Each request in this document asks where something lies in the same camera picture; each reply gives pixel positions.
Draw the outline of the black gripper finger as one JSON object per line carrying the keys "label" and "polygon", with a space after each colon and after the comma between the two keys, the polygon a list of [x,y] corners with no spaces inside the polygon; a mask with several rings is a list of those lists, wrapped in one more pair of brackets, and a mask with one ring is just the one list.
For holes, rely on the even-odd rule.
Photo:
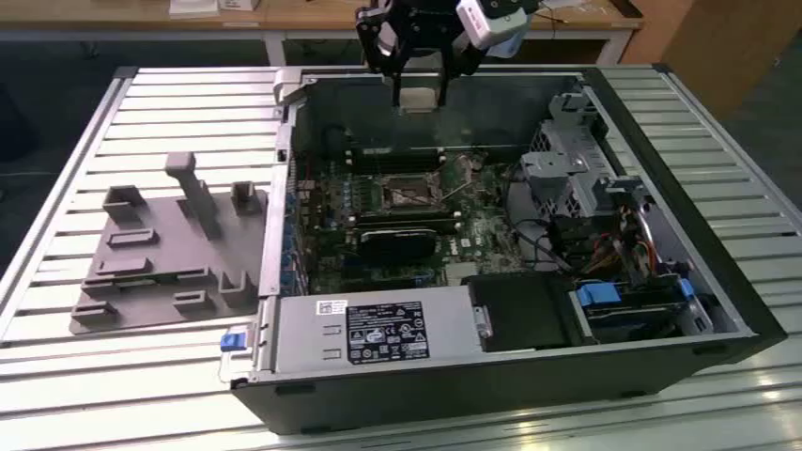
{"label": "black gripper finger", "polygon": [[453,41],[441,47],[437,105],[444,106],[449,82],[461,75],[472,75],[483,61],[483,51],[461,32]]}
{"label": "black gripper finger", "polygon": [[404,43],[392,4],[356,9],[356,32],[367,68],[391,85],[391,103],[400,105]]}

